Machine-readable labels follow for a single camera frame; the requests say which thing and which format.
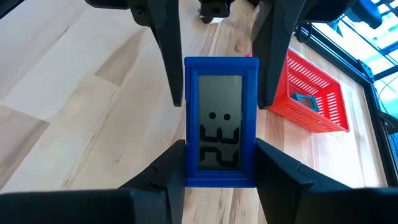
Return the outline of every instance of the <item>blue object in basket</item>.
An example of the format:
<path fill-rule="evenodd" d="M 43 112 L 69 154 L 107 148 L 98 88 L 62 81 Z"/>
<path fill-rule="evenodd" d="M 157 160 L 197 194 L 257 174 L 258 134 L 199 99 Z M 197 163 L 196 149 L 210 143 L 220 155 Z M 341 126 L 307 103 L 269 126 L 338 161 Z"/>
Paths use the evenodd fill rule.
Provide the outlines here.
<path fill-rule="evenodd" d="M 187 187 L 255 187 L 258 58 L 186 57 Z"/>
<path fill-rule="evenodd" d="M 315 112 L 319 112 L 319 107 L 317 100 L 314 96 L 305 96 L 298 93 L 294 93 L 292 98 L 297 100 L 299 103 L 305 105 L 306 107 L 314 110 Z"/>

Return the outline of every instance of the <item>red basket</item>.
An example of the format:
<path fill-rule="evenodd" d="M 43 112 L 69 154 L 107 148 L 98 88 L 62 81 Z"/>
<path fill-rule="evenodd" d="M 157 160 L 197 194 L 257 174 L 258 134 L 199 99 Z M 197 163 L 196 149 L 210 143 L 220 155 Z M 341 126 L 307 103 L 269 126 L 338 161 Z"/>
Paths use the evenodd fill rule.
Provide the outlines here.
<path fill-rule="evenodd" d="M 294 93 L 314 96 L 319 112 L 291 98 Z M 269 109 L 314 133 L 349 131 L 340 84 L 292 50 L 287 52 Z"/>

